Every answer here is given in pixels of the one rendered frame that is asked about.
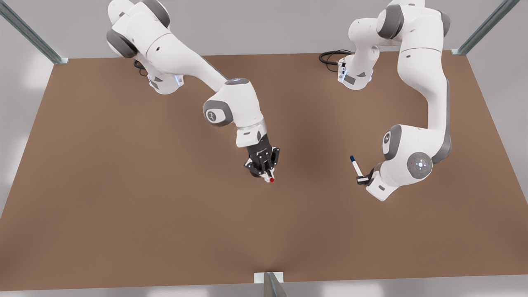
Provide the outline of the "silver frame post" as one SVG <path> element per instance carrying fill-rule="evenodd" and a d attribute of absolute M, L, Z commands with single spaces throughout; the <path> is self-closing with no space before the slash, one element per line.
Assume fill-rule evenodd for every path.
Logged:
<path fill-rule="evenodd" d="M 53 64 L 68 64 L 68 58 L 61 57 L 56 53 L 4 0 L 0 0 L 0 16 Z"/>
<path fill-rule="evenodd" d="M 263 284 L 263 297 L 288 297 L 282 284 L 283 272 L 256 272 L 253 274 L 255 284 Z"/>
<path fill-rule="evenodd" d="M 460 47 L 451 49 L 453 56 L 466 56 L 521 0 L 503 0 Z"/>

